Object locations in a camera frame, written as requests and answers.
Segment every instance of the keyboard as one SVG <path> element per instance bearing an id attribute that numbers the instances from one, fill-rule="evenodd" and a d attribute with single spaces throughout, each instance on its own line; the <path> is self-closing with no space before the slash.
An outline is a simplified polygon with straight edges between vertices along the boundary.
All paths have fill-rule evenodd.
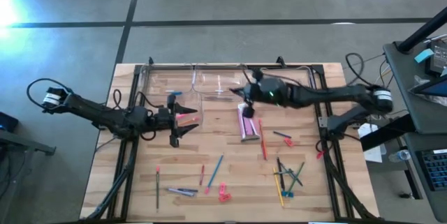
<path id="1" fill-rule="evenodd" d="M 447 149 L 416 152 L 432 191 L 447 190 Z"/>

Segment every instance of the green pen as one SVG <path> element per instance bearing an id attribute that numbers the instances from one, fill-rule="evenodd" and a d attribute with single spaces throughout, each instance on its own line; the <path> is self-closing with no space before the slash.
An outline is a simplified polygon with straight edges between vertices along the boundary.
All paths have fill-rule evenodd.
<path id="1" fill-rule="evenodd" d="M 300 166 L 300 169 L 298 170 L 298 172 L 296 173 L 296 179 L 298 179 L 298 175 L 300 175 L 300 172 L 301 172 L 301 170 L 302 170 L 302 167 L 304 167 L 305 166 L 305 163 L 303 162 L 303 163 L 301 163 L 301 166 Z M 292 191 L 292 187 L 293 187 L 293 185 L 295 185 L 295 182 L 297 181 L 296 179 L 294 179 L 293 180 L 293 182 L 292 182 L 292 184 L 291 184 L 291 187 L 290 188 L 288 188 L 288 192 L 286 193 L 286 195 L 289 195 L 289 193 L 291 193 L 291 191 Z"/>

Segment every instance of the red clip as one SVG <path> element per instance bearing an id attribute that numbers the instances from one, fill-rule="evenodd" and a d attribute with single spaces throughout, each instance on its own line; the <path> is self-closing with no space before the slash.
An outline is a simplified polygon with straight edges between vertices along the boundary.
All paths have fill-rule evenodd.
<path id="1" fill-rule="evenodd" d="M 227 193 L 225 195 L 222 195 L 221 197 L 219 197 L 219 201 L 220 202 L 225 202 L 227 200 L 231 200 L 231 194 Z"/>
<path id="2" fill-rule="evenodd" d="M 286 137 L 286 138 L 284 138 L 284 141 L 285 141 L 285 143 L 286 143 L 288 146 L 293 147 L 293 142 L 292 142 L 291 139 L 289 139 L 288 137 Z"/>
<path id="3" fill-rule="evenodd" d="M 316 159 L 319 160 L 321 157 L 323 157 L 324 151 L 320 151 L 317 155 L 316 155 Z"/>
<path id="4" fill-rule="evenodd" d="M 219 195 L 220 195 L 220 196 L 225 195 L 225 189 L 226 189 L 225 182 L 222 182 L 222 183 L 221 183 L 221 188 L 220 188 L 220 190 L 219 190 Z"/>

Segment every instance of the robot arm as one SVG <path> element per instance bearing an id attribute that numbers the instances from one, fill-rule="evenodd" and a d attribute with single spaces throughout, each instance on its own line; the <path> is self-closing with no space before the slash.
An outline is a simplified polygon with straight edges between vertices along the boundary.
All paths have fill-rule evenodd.
<path id="1" fill-rule="evenodd" d="M 44 113 L 59 114 L 69 112 L 90 120 L 91 124 L 97 128 L 99 128 L 99 126 L 106 127 L 111 133 L 122 139 L 136 137 L 148 132 L 155 133 L 160 130 L 171 130 L 170 145 L 178 147 L 178 138 L 197 127 L 198 124 L 182 127 L 177 125 L 175 119 L 177 113 L 189 114 L 197 112 L 197 110 L 182 107 L 175 102 L 175 99 L 175 95 L 169 95 L 167 107 L 159 107 L 158 113 L 153 113 L 153 111 L 148 110 L 144 106 L 133 106 L 122 109 L 117 105 L 114 108 L 110 108 L 85 99 L 75 94 L 73 90 L 68 87 L 48 88 L 47 95 L 41 105 L 32 99 L 31 101 L 43 108 Z"/>
<path id="2" fill-rule="evenodd" d="M 279 78 L 266 77 L 259 70 L 255 70 L 254 83 L 245 87 L 231 89 L 234 94 L 244 98 L 247 107 L 244 117 L 254 115 L 253 103 L 261 102 L 282 107 L 299 109 L 314 103 L 352 101 L 359 104 L 340 116 L 331 116 L 327 120 L 328 130 L 332 133 L 344 132 L 349 122 L 354 119 L 365 118 L 370 114 L 387 114 L 393 110 L 393 100 L 389 90 L 380 86 L 366 87 L 363 84 L 336 87 L 329 89 L 312 89 L 302 85 L 285 83 Z"/>

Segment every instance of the wooden table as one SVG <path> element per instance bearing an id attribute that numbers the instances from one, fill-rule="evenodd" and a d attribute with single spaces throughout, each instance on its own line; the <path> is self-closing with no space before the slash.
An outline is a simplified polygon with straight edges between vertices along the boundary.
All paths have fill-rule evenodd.
<path id="1" fill-rule="evenodd" d="M 340 64 L 323 64 L 329 87 L 345 83 Z M 123 99 L 120 105 L 126 107 L 135 64 L 119 64 L 110 89 L 108 106 L 113 107 L 112 92 L 120 89 Z M 306 84 L 304 70 L 269 70 L 269 73 L 286 75 Z M 170 90 L 190 90 L 191 70 L 158 70 L 152 72 L 149 89 L 145 91 L 153 104 L 165 102 L 165 94 Z M 263 120 L 263 133 L 268 150 L 268 161 L 263 160 L 259 142 L 241 143 L 237 119 L 237 104 L 242 100 L 232 97 L 231 101 L 215 101 L 212 92 L 227 87 L 238 87 L 244 82 L 242 72 L 223 70 L 219 73 L 198 71 L 195 88 L 203 92 L 190 91 L 179 97 L 187 107 L 202 107 L 198 113 L 203 118 L 201 126 L 180 140 L 179 148 L 169 145 L 169 132 L 158 132 L 154 140 L 140 140 L 132 194 L 127 221 L 145 222 L 203 222 L 203 221 L 333 221 L 332 207 L 328 192 L 326 172 L 322 160 L 317 160 L 315 144 L 319 140 L 314 107 L 300 110 L 284 109 L 271 105 L 255 104 L 256 116 Z M 341 114 L 351 108 L 351 103 L 332 103 L 334 114 Z M 272 133 L 278 130 L 293 136 L 295 146 L 287 147 L 283 139 Z M 354 130 L 347 133 L 356 135 Z M 102 132 L 98 144 L 111 138 Z M 367 209 L 378 216 L 376 200 L 369 179 L 362 147 L 359 142 L 345 138 L 340 142 L 344 167 L 349 186 Z M 119 141 L 111 142 L 96 153 L 91 167 L 88 187 L 82 206 L 81 217 L 87 216 L 109 191 L 113 176 Z M 208 195 L 205 187 L 214 171 L 220 155 L 224 158 Z M 303 187 L 295 185 L 293 199 L 284 198 L 285 208 L 281 208 L 277 188 L 272 176 L 276 167 L 276 157 L 285 166 L 297 170 L 301 162 L 305 166 L 299 176 Z M 199 186 L 202 164 L 205 164 L 203 186 Z M 156 166 L 161 168 L 160 210 L 156 213 Z M 291 179 L 284 177 L 286 188 Z M 220 203 L 218 187 L 226 182 L 227 191 L 233 199 Z M 167 187 L 197 188 L 196 197 L 186 197 L 164 190 Z M 337 194 L 344 213 L 341 190 Z M 121 207 L 119 198 L 117 207 Z"/>

